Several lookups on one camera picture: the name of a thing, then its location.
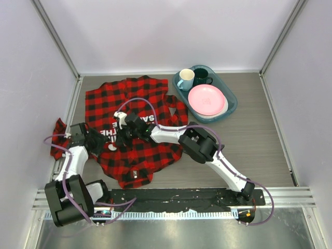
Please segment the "brown round brooch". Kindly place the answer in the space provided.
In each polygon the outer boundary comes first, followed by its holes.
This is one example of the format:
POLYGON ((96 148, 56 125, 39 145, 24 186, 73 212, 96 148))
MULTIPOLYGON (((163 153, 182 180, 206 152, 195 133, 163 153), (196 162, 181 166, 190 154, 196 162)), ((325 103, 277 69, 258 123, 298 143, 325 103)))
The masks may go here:
POLYGON ((108 149, 109 149, 110 151, 116 151, 116 150, 117 150, 117 148, 116 148, 113 144, 109 144, 109 145, 108 145, 108 149))

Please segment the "red black plaid shirt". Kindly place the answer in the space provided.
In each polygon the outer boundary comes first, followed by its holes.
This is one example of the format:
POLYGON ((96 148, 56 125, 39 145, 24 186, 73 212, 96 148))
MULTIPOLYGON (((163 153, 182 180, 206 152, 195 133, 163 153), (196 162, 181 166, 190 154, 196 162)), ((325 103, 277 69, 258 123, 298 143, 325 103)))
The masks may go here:
POLYGON ((115 179, 123 189, 137 188, 152 182, 153 174, 180 160, 181 145, 147 143, 133 140, 133 147, 117 147, 117 123, 114 112, 121 109, 135 113, 146 123, 180 127, 188 124, 188 109, 176 96, 168 94, 167 79, 147 75, 105 82, 85 93, 85 122, 109 138, 99 157, 92 154, 105 175, 115 179), (110 151, 113 144, 117 150, 110 151))

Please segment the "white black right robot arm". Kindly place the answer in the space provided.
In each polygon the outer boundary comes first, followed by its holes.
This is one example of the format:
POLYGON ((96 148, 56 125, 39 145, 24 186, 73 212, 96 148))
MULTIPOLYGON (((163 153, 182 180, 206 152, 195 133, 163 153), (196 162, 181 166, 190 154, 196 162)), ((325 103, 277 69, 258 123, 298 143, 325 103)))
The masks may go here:
POLYGON ((238 204, 245 205, 252 200, 255 184, 224 157, 223 145, 206 128, 195 122, 180 127, 148 124, 135 113, 115 112, 114 118, 117 121, 117 146, 132 148, 134 139, 181 145, 193 161, 208 165, 228 184, 238 204))

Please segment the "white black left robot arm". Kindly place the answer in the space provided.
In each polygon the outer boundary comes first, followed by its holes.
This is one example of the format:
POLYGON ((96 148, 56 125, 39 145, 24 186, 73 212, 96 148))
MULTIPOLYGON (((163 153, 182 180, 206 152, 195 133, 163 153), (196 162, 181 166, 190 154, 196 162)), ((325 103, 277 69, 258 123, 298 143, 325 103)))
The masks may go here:
POLYGON ((44 143, 64 151, 64 165, 59 175, 45 185, 45 195, 54 224, 57 227, 85 219, 89 223, 94 205, 107 206, 110 193, 103 180, 85 184, 82 180, 89 155, 101 154, 108 137, 78 123, 70 126, 70 133, 54 134, 44 143))

